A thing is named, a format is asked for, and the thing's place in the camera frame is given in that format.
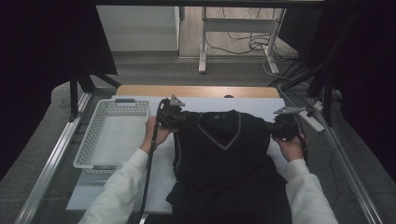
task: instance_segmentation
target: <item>dark background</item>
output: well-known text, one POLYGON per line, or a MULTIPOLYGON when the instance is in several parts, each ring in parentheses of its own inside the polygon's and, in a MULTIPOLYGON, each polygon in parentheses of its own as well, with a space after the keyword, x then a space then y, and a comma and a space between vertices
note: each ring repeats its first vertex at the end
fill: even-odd
POLYGON ((92 74, 86 65, 117 71, 93 1, 0 4, 1 179, 43 119, 55 87, 72 74, 92 74))
MULTIPOLYGON (((288 9, 279 37, 318 65, 345 23, 344 10, 288 9)), ((369 0, 330 67, 342 112, 396 181, 396 13, 390 1, 369 0)))

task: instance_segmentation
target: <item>wooden board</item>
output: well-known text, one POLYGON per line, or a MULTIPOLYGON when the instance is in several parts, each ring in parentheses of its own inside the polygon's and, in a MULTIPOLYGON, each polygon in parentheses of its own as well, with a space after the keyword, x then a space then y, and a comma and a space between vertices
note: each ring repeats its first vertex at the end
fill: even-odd
POLYGON ((220 86, 153 86, 122 85, 117 95, 170 97, 219 97, 231 95, 234 98, 279 98, 273 87, 220 87, 220 86))

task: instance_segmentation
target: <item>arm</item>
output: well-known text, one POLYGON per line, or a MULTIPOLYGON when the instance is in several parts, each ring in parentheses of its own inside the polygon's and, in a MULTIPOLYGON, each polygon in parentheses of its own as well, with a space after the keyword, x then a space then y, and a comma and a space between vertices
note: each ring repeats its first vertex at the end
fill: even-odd
MULTIPOLYGON (((147 169, 155 118, 146 122, 146 135, 141 147, 121 164, 105 183, 101 193, 93 200, 79 223, 126 223, 134 207, 134 198, 143 184, 147 169)), ((158 129, 156 146, 163 143, 169 133, 177 130, 158 129)))
POLYGON ((338 223, 315 175, 309 173, 303 160, 303 148, 297 137, 289 142, 273 137, 289 162, 286 174, 289 183, 286 193, 291 209, 293 224, 338 223))

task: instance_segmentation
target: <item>hand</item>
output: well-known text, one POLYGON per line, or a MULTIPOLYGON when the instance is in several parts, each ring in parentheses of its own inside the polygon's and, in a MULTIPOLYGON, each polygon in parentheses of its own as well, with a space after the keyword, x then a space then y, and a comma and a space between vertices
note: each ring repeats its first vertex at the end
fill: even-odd
MULTIPOLYGON (((301 134, 301 137, 305 140, 306 143, 307 141, 305 139, 305 136, 301 134)), ((297 159, 302 159, 304 157, 303 146, 297 136, 295 136, 290 141, 284 141, 274 136, 272 136, 272 138, 279 144, 280 151, 282 152, 282 155, 285 157, 286 161, 294 161, 297 159)))
MULTIPOLYGON (((142 143, 142 146, 140 147, 142 150, 147 152, 149 154, 149 150, 151 148, 151 140, 152 140, 152 135, 154 134, 154 125, 155 125, 155 117, 151 117, 146 121, 146 134, 145 134, 145 140, 142 143)), ((168 135, 170 133, 176 133, 178 129, 165 129, 164 127, 158 127, 158 132, 157 132, 157 140, 155 143, 155 148, 162 144, 168 135)))

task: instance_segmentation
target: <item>white plastic basket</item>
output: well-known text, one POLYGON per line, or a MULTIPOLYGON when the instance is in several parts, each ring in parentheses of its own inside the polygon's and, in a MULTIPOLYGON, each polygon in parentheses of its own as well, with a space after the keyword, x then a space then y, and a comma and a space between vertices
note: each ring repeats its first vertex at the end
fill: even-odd
POLYGON ((149 101, 99 101, 74 166, 89 173, 113 173, 140 147, 148 118, 149 101))

